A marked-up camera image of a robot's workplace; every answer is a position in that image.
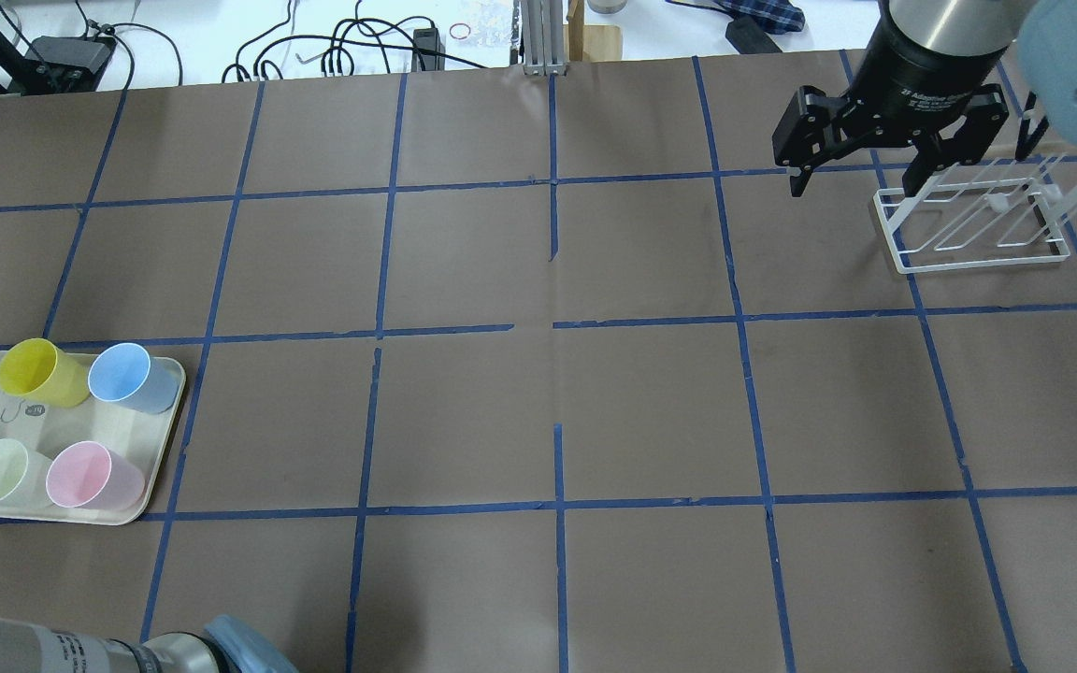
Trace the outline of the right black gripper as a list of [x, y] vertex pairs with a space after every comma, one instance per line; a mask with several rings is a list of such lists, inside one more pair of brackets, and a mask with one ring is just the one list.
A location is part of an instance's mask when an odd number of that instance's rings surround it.
[[773, 158], [789, 166], [791, 196], [805, 194], [819, 165], [855, 150], [914, 148], [903, 172], [906, 197], [946, 167], [982, 162], [1009, 118], [1001, 86], [985, 81], [1004, 52], [945, 54], [880, 19], [850, 88], [828, 95], [802, 86], [778, 122]]

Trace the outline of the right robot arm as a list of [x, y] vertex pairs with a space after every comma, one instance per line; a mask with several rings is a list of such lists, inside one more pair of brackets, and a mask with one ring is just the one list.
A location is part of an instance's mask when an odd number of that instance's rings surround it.
[[903, 192], [914, 196], [955, 165], [976, 165], [1010, 107], [988, 78], [1013, 51], [1043, 120], [1022, 124], [1015, 157], [1048, 129], [1077, 148], [1077, 1], [882, 1], [849, 89], [799, 88], [772, 136], [799, 197], [820, 165], [863, 149], [914, 149]]

